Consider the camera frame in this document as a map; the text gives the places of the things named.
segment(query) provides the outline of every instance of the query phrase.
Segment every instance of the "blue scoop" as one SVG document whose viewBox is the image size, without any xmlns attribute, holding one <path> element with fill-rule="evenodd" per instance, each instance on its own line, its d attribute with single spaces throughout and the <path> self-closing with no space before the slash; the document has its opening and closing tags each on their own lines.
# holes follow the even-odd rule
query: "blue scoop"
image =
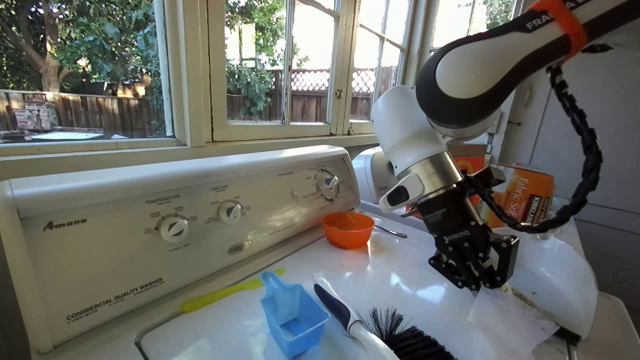
<svg viewBox="0 0 640 360">
<path fill-rule="evenodd" d="M 265 294 L 260 300 L 268 330 L 286 359 L 320 342 L 326 311 L 299 287 L 286 285 L 273 273 L 260 275 Z"/>
</svg>

